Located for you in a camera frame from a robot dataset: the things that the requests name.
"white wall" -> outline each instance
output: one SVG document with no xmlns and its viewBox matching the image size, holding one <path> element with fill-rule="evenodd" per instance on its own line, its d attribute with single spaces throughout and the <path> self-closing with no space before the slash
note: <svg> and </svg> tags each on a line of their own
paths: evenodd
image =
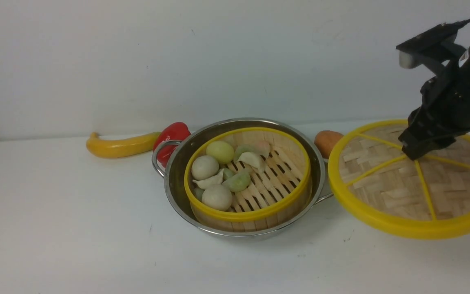
<svg viewBox="0 0 470 294">
<path fill-rule="evenodd" d="M 431 74 L 395 46 L 468 17 L 466 0 L 0 0 L 0 139 L 406 117 Z"/>
</svg>

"pot rim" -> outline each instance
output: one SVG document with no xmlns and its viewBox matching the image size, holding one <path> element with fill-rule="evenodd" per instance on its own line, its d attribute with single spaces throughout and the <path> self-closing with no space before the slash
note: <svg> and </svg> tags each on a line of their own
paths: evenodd
<svg viewBox="0 0 470 294">
<path fill-rule="evenodd" d="M 318 186 L 316 191 L 312 192 L 314 197 L 311 199 L 311 201 L 308 203 L 308 205 L 306 205 L 306 207 L 301 212 L 299 212 L 295 217 L 293 217 L 292 219 L 290 219 L 286 222 L 283 222 L 280 225 L 276 225 L 275 227 L 271 227 L 269 229 L 263 229 L 261 231 L 254 231 L 254 232 L 222 231 L 220 229 L 213 229 L 212 227 L 202 225 L 200 222 L 194 220 L 193 218 L 188 216 L 185 212 L 183 212 L 183 210 L 179 207 L 179 205 L 177 205 L 177 202 L 175 201 L 175 199 L 173 199 L 171 189 L 170 189 L 170 180 L 169 180 L 170 177 L 169 177 L 169 175 L 170 175 L 171 166 L 172 166 L 173 160 L 175 159 L 175 156 L 179 153 L 179 151 L 182 148 L 184 148 L 188 144 L 188 142 L 190 142 L 198 134 L 200 134 L 200 133 L 204 132 L 205 130 L 207 130 L 211 127 L 214 127 L 216 125 L 220 125 L 220 124 L 224 124 L 224 123 L 231 123 L 231 122 L 234 122 L 234 121 L 260 121 L 260 122 L 263 122 L 263 123 L 271 123 L 273 125 L 280 125 L 281 127 L 285 127 L 287 129 L 291 130 L 292 132 L 295 132 L 295 134 L 300 136 L 311 147 L 311 149 L 313 149 L 315 151 L 315 154 L 317 155 L 317 159 L 320 162 L 320 170 L 321 170 L 320 171 L 319 186 Z M 215 123 L 211 123 L 210 125 L 207 125 L 207 126 L 201 128 L 201 129 L 197 130 L 196 132 L 193 132 L 184 141 L 182 141 L 179 144 L 179 146 L 177 146 L 177 148 L 173 151 L 172 155 L 170 156 L 170 159 L 168 160 L 168 164 L 166 165 L 166 170 L 164 171 L 164 192 L 166 194 L 166 197 L 167 197 L 168 201 L 170 202 L 170 205 L 173 207 L 175 212 L 177 212 L 184 220 L 188 221 L 188 223 L 190 223 L 191 225 L 194 225 L 195 227 L 197 227 L 198 229 L 201 229 L 202 231 L 205 231 L 207 233 L 214 234 L 214 235 L 217 235 L 217 236 L 231 236 L 231 237 L 262 236 L 262 235 L 269 234 L 269 233 L 278 231 L 280 229 L 283 229 L 283 228 L 291 225 L 293 222 L 297 221 L 298 219 L 300 219 L 302 216 L 304 216 L 304 214 L 306 214 L 306 212 L 308 212 L 308 210 L 310 210 L 311 207 L 313 207 L 313 205 L 315 203 L 319 202 L 321 200 L 321 198 L 324 197 L 324 196 L 321 196 L 321 192 L 322 192 L 322 189 L 324 188 L 324 186 L 326 185 L 326 180 L 325 179 L 326 179 L 326 169 L 325 169 L 325 164 L 324 164 L 324 160 L 322 158 L 322 155 L 317 151 L 317 147 L 315 146 L 315 144 L 311 140 L 309 140 L 303 133 L 299 132 L 299 130 L 291 127 L 290 125 L 286 125 L 285 123 L 281 123 L 281 122 L 271 120 L 271 119 L 262 119 L 262 118 L 257 118 L 257 117 L 241 117 L 241 118 L 233 118 L 233 119 L 227 119 L 227 120 L 222 120 L 222 121 L 218 121 L 218 122 L 215 122 Z"/>
</svg>

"toy banana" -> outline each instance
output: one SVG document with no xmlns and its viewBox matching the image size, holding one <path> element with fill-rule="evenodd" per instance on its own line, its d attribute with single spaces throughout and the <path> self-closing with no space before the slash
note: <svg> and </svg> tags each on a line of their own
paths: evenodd
<svg viewBox="0 0 470 294">
<path fill-rule="evenodd" d="M 151 151 L 161 132 L 122 140 L 102 140 L 97 133 L 90 134 L 86 140 L 86 149 L 100 158 L 122 158 Z"/>
</svg>

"toy pepper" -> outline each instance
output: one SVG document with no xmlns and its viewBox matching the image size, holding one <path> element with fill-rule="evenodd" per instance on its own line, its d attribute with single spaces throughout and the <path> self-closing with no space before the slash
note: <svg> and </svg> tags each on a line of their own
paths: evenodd
<svg viewBox="0 0 470 294">
<path fill-rule="evenodd" d="M 153 150 L 157 148 L 157 146 L 168 140 L 180 140 L 183 141 L 186 139 L 189 135 L 191 135 L 190 130 L 188 129 L 188 126 L 181 121 L 174 122 L 171 125 L 168 125 L 161 134 L 159 135 L 159 138 L 155 141 L 155 144 L 153 145 Z M 162 167 L 166 168 L 166 164 L 168 164 L 168 160 L 170 159 L 171 154 L 173 151 L 177 148 L 177 146 L 166 146 L 161 149 L 159 154 L 157 155 L 157 160 L 158 162 L 162 165 Z"/>
</svg>

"white dumpling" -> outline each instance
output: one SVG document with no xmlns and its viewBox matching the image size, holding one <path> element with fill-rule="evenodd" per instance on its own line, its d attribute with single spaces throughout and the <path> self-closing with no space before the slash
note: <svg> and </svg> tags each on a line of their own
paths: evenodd
<svg viewBox="0 0 470 294">
<path fill-rule="evenodd" d="M 244 152 L 239 156 L 239 160 L 257 169 L 259 174 L 266 170 L 266 163 L 262 158 L 253 152 Z"/>
<path fill-rule="evenodd" d="M 206 190 L 210 186 L 213 185 L 220 185 L 222 184 L 222 180 L 224 179 L 224 171 L 221 169 L 216 175 L 213 177 L 209 177 L 203 180 L 192 180 L 199 188 Z"/>
<path fill-rule="evenodd" d="M 214 185 L 204 190 L 202 203 L 213 209 L 225 212 L 230 208 L 232 202 L 233 195 L 231 195 L 230 190 L 225 186 Z"/>
<path fill-rule="evenodd" d="M 217 173 L 219 163 L 211 156 L 200 156 L 192 164 L 192 177 L 196 180 L 207 179 Z"/>
</svg>

